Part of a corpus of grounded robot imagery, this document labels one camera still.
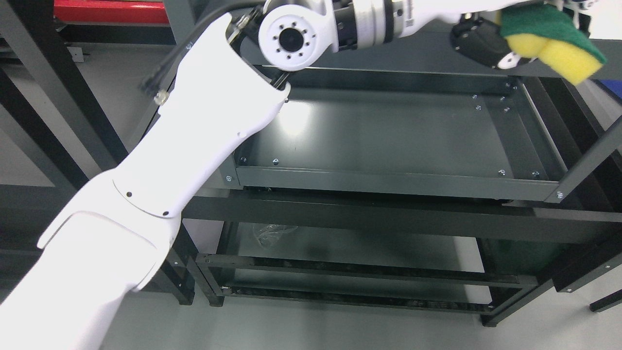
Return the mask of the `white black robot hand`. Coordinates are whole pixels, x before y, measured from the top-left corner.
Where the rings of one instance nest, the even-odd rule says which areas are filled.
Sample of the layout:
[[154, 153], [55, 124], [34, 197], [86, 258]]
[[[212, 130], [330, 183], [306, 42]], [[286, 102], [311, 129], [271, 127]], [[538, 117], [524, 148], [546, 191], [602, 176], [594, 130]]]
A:
[[449, 41], [453, 48], [469, 59], [496, 70], [508, 70], [534, 61], [513, 53], [500, 35], [499, 15], [506, 7], [533, 3], [556, 6], [573, 19], [582, 30], [582, 11], [591, 6], [589, 1], [574, 4], [571, 0], [406, 0], [401, 11], [402, 31], [406, 37], [422, 29], [434, 19], [453, 24]]

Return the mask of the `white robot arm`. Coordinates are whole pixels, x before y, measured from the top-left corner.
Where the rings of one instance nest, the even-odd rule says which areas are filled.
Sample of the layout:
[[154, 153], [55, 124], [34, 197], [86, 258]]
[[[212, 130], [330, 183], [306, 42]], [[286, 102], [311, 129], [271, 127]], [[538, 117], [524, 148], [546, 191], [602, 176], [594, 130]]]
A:
[[153, 279], [181, 213], [243, 141], [265, 128], [290, 92], [231, 46], [256, 20], [264, 57], [281, 71], [326, 50], [370, 47], [413, 33], [411, 0], [234, 0], [206, 15], [180, 57], [171, 91], [143, 89], [159, 119], [118, 166], [89, 180], [37, 242], [42, 254], [1, 304], [3, 350], [97, 350], [123, 299]]

